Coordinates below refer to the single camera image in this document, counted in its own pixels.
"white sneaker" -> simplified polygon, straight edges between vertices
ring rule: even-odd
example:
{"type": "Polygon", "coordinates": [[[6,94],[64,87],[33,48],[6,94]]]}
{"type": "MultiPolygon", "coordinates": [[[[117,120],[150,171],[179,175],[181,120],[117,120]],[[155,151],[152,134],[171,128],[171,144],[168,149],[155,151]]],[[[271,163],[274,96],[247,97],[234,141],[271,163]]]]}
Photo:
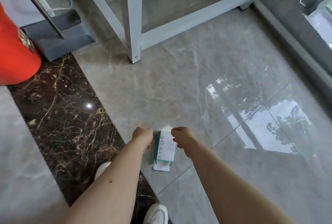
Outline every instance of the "white sneaker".
{"type": "Polygon", "coordinates": [[[161,204],[153,204],[147,211],[143,224],[167,224],[167,208],[161,204]]]}
{"type": "Polygon", "coordinates": [[[111,161],[103,163],[100,167],[98,167],[95,180],[106,170],[106,168],[110,165],[111,161]]]}

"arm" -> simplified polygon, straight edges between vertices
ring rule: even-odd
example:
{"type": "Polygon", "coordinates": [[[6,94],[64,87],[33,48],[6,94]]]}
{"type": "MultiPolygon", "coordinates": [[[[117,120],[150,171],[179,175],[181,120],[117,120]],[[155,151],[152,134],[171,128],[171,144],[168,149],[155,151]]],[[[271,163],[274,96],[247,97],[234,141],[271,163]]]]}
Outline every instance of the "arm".
{"type": "Polygon", "coordinates": [[[186,127],[172,129],[174,141],[192,159],[220,224],[293,224],[292,220],[253,186],[231,171],[198,142],[186,127]]]}
{"type": "Polygon", "coordinates": [[[132,140],[77,199],[62,223],[130,223],[142,156],[152,137],[152,129],[136,128],[132,140]]]}

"red bucket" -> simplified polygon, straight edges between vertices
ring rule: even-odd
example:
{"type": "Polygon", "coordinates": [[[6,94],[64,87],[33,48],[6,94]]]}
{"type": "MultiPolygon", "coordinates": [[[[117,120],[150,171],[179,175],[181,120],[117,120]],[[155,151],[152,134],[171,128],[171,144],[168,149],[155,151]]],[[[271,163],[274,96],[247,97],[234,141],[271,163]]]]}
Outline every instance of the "red bucket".
{"type": "Polygon", "coordinates": [[[0,3],[0,84],[17,84],[29,79],[41,62],[35,46],[7,16],[0,3]]]}

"hand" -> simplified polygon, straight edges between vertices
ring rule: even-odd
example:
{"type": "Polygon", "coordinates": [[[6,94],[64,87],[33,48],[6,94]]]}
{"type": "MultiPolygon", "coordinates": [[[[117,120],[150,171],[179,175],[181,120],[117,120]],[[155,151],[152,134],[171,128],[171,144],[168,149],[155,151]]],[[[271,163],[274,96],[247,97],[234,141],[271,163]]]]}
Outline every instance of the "hand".
{"type": "Polygon", "coordinates": [[[150,128],[137,127],[132,133],[132,140],[138,141],[144,145],[144,149],[149,149],[153,141],[153,130],[150,128]]]}
{"type": "Polygon", "coordinates": [[[190,158],[190,150],[197,143],[190,129],[188,127],[176,127],[171,130],[171,134],[174,137],[173,141],[178,144],[177,147],[183,149],[187,157],[190,158]]]}

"gray plastic base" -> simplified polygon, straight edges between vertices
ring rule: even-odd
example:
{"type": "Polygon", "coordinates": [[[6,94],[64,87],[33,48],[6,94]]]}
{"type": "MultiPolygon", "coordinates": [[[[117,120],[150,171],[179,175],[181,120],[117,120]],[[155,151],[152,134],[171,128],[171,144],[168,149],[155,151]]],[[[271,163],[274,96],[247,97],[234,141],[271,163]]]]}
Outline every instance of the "gray plastic base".
{"type": "Polygon", "coordinates": [[[64,35],[61,39],[46,20],[22,27],[49,61],[74,52],[96,40],[75,10],[52,18],[64,35]]]}

